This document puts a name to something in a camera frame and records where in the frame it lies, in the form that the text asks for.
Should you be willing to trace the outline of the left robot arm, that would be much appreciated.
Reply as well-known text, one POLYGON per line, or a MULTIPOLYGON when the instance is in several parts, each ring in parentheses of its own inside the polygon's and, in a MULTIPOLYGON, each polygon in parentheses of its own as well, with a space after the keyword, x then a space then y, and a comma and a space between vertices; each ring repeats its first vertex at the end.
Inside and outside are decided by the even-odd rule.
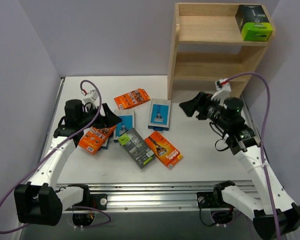
POLYGON ((87 185, 75 183, 64 190, 56 190, 57 181, 85 129, 111 128, 122 121, 106 103, 85 110, 79 99, 66 101, 64 113, 43 163, 35 169, 27 183, 19 184, 14 190, 18 220, 23 224, 55 226, 63 211, 73 206, 80 210, 90 206, 92 198, 87 185))

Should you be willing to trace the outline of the black green GilletteLabs box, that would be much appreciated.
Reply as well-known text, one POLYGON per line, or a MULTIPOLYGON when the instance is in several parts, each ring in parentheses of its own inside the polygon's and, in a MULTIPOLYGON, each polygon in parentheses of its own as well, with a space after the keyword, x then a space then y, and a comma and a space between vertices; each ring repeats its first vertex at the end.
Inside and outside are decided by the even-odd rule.
POLYGON ((272 25, 260 4, 240 4, 235 20, 245 42, 267 42, 273 32, 272 25))
POLYGON ((143 169, 156 158, 155 153, 150 149, 135 128, 125 131, 118 138, 118 142, 140 169, 143 169))

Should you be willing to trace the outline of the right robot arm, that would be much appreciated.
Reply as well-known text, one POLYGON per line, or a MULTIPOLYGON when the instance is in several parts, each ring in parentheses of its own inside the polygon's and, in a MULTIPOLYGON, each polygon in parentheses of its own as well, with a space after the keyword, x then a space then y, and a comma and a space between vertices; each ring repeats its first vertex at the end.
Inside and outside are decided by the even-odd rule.
POLYGON ((211 94, 199 92, 179 106, 188 117, 198 112, 198 120, 210 120, 221 130, 227 147, 242 164, 259 195, 259 199, 255 199, 227 180, 213 187, 213 203, 238 209, 252 220, 254 229, 263 240, 273 240, 297 230, 300 227, 300 205, 287 194, 265 160, 260 138, 241 115, 244 103, 237 97, 227 97, 220 102, 211 94))

